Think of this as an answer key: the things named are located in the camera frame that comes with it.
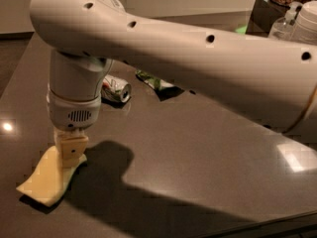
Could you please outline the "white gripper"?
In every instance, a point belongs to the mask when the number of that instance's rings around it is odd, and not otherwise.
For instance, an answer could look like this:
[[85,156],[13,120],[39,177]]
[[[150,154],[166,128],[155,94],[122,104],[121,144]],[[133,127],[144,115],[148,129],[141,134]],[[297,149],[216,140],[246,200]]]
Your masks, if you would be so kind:
[[101,97],[91,101],[69,101],[56,96],[51,91],[47,94],[49,117],[53,128],[54,144],[58,148],[64,168],[78,167],[86,161],[84,152],[88,137],[84,131],[94,124],[99,115]]

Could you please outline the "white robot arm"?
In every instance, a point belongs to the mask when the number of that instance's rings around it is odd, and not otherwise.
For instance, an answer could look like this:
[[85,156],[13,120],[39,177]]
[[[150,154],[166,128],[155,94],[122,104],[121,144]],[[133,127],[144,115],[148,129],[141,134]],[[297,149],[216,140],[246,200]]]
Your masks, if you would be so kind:
[[117,60],[309,148],[317,143],[316,49],[138,17],[118,0],[31,0],[36,33],[53,47],[49,114],[60,130],[85,129],[73,111],[97,113],[103,76]]

